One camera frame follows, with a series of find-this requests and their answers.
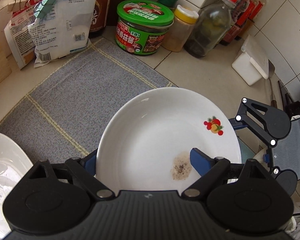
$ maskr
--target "green jar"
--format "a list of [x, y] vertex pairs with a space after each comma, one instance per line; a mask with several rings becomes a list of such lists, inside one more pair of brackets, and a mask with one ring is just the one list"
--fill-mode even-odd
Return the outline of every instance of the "green jar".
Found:
[[117, 7], [119, 15], [115, 40], [126, 51], [149, 55], [155, 53], [173, 24], [173, 12], [149, 0], [127, 0]]

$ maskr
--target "yellow cap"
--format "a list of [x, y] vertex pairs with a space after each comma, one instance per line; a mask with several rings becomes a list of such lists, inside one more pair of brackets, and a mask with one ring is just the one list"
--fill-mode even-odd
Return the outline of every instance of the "yellow cap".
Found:
[[178, 17], [181, 21], [184, 21], [189, 24], [195, 24], [199, 18], [199, 14], [195, 11], [191, 11], [188, 8], [178, 5], [174, 11], [174, 15]]

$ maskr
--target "kitchen counter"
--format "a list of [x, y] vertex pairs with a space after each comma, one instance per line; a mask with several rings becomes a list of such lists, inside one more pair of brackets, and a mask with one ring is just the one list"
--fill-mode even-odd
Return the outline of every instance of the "kitchen counter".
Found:
[[[107, 27], [103, 37], [114, 41], [115, 27]], [[137, 58], [155, 69], [178, 87], [193, 90], [214, 102], [228, 118], [235, 117], [243, 97], [270, 104], [271, 92], [268, 80], [261, 79], [252, 86], [231, 67], [243, 41], [234, 41], [225, 47], [217, 45], [206, 57], [197, 59], [186, 51], [175, 53], [160, 48], [150, 56]], [[8, 58], [13, 72], [0, 83], [0, 120], [31, 89], [48, 75], [62, 66], [68, 59], [50, 62], [34, 69], [33, 62], [19, 70], [12, 55]], [[278, 107], [282, 108], [278, 77], [272, 82]], [[237, 131], [237, 135], [254, 151], [258, 151], [257, 137], [247, 128]]]

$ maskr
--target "white plate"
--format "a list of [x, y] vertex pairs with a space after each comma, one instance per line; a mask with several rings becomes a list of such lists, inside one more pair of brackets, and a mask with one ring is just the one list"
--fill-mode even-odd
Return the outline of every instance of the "white plate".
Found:
[[[211, 130], [205, 125], [213, 116], [223, 126], [221, 136], [211, 132], [216, 125]], [[174, 189], [181, 193], [200, 177], [190, 165], [194, 147], [211, 158], [241, 163], [237, 136], [214, 103], [182, 88], [150, 90], [126, 103], [107, 125], [97, 153], [97, 179], [116, 194]]]
[[3, 201], [31, 167], [32, 162], [18, 144], [0, 133], [0, 239], [10, 232], [2, 213]]

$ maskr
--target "fruit decal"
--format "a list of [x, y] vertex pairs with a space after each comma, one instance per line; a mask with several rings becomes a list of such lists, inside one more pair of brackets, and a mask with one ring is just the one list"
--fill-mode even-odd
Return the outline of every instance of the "fruit decal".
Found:
[[203, 124], [206, 125], [207, 129], [211, 132], [223, 135], [223, 126], [221, 125], [220, 120], [218, 120], [215, 116], [208, 118], [208, 121], [204, 121]]

